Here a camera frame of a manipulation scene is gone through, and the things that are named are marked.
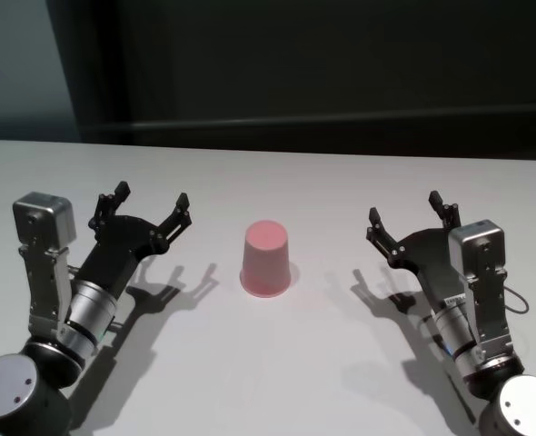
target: pink cup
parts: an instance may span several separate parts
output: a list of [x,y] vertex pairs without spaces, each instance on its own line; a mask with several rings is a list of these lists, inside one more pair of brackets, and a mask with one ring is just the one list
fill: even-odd
[[288,233],[281,224],[263,220],[248,227],[240,280],[256,297],[275,297],[288,289]]

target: dark wall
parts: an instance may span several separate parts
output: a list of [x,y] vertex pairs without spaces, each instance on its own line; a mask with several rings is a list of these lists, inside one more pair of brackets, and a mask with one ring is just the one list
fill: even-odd
[[138,120],[536,102],[536,1],[116,3]]
[[0,0],[0,139],[79,140],[44,0]]

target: gray wall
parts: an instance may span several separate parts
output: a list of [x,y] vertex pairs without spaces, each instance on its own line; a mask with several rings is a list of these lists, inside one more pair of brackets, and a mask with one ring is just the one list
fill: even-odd
[[44,0],[0,0],[0,139],[78,140]]

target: tabletop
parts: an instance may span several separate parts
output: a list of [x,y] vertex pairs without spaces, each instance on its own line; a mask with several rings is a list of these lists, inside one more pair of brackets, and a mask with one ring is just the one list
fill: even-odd
[[[506,283],[531,305],[507,317],[536,375],[536,162],[94,144],[0,141],[0,355],[28,337],[12,202],[30,191],[68,198],[78,233],[69,263],[80,265],[96,197],[121,180],[132,193],[119,213],[158,223],[186,192],[194,224],[139,267],[116,316],[122,330],[68,390],[73,436],[477,434],[419,313],[387,299],[418,292],[415,277],[365,240],[371,206],[396,239],[439,226],[433,189],[460,205],[463,223],[504,229]],[[261,219],[289,233],[293,286],[273,299],[239,282],[245,230]]]

